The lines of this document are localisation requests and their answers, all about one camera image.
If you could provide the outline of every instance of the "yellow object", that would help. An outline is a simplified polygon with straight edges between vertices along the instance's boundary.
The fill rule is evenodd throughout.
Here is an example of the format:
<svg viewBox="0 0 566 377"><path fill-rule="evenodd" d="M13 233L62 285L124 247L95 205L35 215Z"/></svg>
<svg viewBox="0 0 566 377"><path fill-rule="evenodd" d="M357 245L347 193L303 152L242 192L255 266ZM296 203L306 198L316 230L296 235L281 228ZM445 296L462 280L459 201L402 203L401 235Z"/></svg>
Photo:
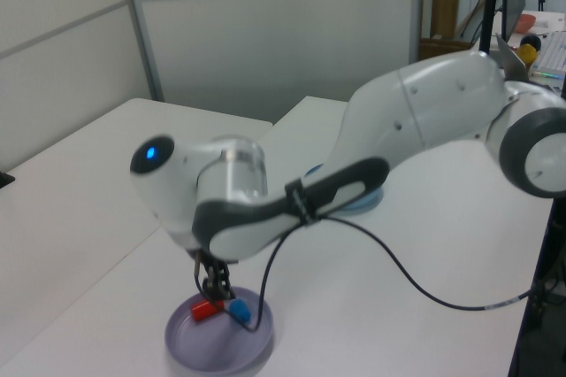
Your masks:
<svg viewBox="0 0 566 377"><path fill-rule="evenodd" d="M531 68L532 63L534 63L534 60L537 59L537 51L532 45L528 43L524 43L519 48L517 48L516 54L519 56L519 58L521 58L521 61L523 61L524 65L527 66L527 70Z"/></svg>

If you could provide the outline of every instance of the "round plate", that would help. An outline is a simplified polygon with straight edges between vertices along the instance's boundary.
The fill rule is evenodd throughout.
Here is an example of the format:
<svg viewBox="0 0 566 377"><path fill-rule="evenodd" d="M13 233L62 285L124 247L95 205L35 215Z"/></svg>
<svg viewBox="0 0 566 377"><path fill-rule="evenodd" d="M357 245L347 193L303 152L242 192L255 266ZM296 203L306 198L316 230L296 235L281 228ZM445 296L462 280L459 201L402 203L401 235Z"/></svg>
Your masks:
<svg viewBox="0 0 566 377"><path fill-rule="evenodd" d="M253 291L233 288L251 312L253 327L257 322L259 296ZM225 313L217 313L202 321L194 321L191 306L203 297L195 295L185 301L169 318L165 328L165 344L171 355L185 367L204 375L236 373L251 365L272 338L273 316L264 302L262 323L249 333Z"/></svg>

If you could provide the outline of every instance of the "white table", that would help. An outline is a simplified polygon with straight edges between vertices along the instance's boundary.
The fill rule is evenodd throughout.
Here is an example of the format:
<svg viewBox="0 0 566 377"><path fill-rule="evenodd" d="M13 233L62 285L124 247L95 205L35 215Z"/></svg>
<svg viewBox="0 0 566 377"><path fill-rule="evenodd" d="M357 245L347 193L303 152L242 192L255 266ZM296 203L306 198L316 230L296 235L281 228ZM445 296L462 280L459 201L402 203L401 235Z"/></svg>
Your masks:
<svg viewBox="0 0 566 377"><path fill-rule="evenodd" d="M307 97L260 139L270 189L325 160L345 107ZM530 287L551 202L512 187L479 143L418 155L384 190L376 210L353 220L382 237L433 294L492 304ZM232 283L259 289L269 250L233 265ZM193 375L164 346L169 316L196 292L192 267L158 229L0 376ZM414 290L367 237L331 223L289 238L266 299L271 356L242 375L507 375L525 306L446 309Z"/></svg>
<svg viewBox="0 0 566 377"><path fill-rule="evenodd" d="M135 99L13 169L0 190L0 366L158 228L129 180L138 145L271 126Z"/></svg>
<svg viewBox="0 0 566 377"><path fill-rule="evenodd" d="M556 32L561 30L566 30L566 13L563 12L530 12L524 11L525 14L532 14L537 18L537 21L546 21L548 23L547 27L532 27L529 30L530 34L544 35L550 32ZM501 14L498 12L493 18L493 29L492 29L492 39L490 42L490 50L498 50L497 39L495 34L501 34ZM511 34L508 44L511 47L517 48L521 44L521 40L525 34ZM473 50L479 49L479 41L477 41L472 47ZM540 83L542 85L551 86L557 93L561 92L563 81L542 78L536 76L530 76L529 79L533 82Z"/></svg>

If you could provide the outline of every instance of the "robotic arm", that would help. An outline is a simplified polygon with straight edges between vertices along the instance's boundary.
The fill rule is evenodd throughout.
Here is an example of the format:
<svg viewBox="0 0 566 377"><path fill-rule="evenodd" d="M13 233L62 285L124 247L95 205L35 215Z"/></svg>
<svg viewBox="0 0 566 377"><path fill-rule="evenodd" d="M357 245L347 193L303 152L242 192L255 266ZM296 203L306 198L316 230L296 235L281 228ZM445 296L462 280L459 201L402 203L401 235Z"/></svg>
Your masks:
<svg viewBox="0 0 566 377"><path fill-rule="evenodd" d="M267 194L264 154L242 138L183 145L159 136L134 153L130 172L177 244L237 261L372 192L402 161L463 138L484 142L521 190L566 196L566 102L504 81L490 58L469 51L359 88L325 164L279 192Z"/></svg>

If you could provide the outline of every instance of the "white wall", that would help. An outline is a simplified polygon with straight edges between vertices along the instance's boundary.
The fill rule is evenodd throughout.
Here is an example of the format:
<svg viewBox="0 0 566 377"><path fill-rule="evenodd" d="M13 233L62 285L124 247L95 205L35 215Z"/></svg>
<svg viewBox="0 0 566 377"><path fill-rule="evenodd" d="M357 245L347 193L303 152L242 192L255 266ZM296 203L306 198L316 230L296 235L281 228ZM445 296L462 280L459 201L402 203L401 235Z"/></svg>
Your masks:
<svg viewBox="0 0 566 377"><path fill-rule="evenodd" d="M164 99L277 121L408 64L420 0L139 0Z"/></svg>
<svg viewBox="0 0 566 377"><path fill-rule="evenodd" d="M0 0L0 169L149 97L126 0Z"/></svg>

